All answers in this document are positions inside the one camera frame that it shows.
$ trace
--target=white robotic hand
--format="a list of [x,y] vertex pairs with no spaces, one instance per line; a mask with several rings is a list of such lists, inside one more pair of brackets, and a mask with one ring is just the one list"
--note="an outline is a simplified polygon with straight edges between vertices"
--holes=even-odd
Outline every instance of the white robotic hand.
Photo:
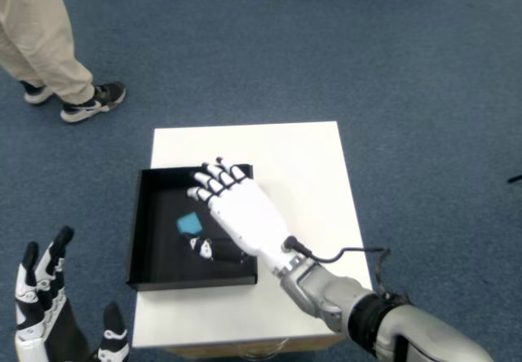
[[44,252],[40,263],[38,244],[27,245],[15,285],[15,348],[20,362],[124,362],[129,345],[117,305],[105,309],[104,337],[100,348],[91,352],[74,319],[64,290],[65,247],[73,229],[64,227]]
[[261,257],[271,271],[279,273],[296,256],[281,248],[290,235],[285,220],[237,165],[220,157],[216,161],[216,165],[203,164],[208,174],[195,173],[193,177],[202,187],[189,188],[187,195],[205,202],[212,217],[243,251]]

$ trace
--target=black box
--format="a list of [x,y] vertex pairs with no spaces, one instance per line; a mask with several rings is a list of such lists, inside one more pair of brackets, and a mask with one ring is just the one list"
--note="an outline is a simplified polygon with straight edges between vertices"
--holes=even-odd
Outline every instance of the black box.
[[[252,166],[240,168],[252,177]],[[127,265],[126,283],[131,288],[149,291],[257,283],[256,258],[249,256],[243,263],[210,261],[195,254],[179,234],[177,219],[195,212],[203,226],[201,236],[232,243],[206,205],[185,196],[188,188],[197,186],[190,174],[198,171],[204,172],[202,167],[141,171]]]

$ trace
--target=white table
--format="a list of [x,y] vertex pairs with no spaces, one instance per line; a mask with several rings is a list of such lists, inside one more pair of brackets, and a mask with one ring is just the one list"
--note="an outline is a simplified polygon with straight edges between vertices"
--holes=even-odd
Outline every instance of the white table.
[[[314,254],[361,247],[335,121],[156,129],[152,168],[198,166],[217,156],[254,166],[254,179]],[[363,254],[327,266],[371,289]],[[257,285],[138,292],[133,347],[200,347],[330,336],[302,313],[259,261]]]

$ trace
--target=floor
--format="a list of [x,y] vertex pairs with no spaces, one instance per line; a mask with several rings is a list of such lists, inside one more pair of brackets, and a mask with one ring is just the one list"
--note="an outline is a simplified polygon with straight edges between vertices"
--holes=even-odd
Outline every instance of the floor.
[[[128,97],[66,126],[56,99],[33,108],[0,73],[2,344],[26,243],[64,224],[77,229],[67,292],[93,347],[110,300],[131,327],[126,251],[155,127],[336,120],[363,239],[392,249],[390,288],[520,360],[522,183],[506,180],[522,173],[522,0],[65,3],[77,57]],[[274,360],[372,358],[344,342]]]

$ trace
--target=cyan object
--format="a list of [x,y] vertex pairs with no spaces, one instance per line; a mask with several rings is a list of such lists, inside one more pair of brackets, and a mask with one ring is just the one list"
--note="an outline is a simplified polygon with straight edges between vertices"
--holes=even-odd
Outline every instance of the cyan object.
[[203,226],[199,222],[196,213],[190,213],[184,215],[176,222],[178,226],[179,233],[188,233],[188,234],[199,234],[203,231]]

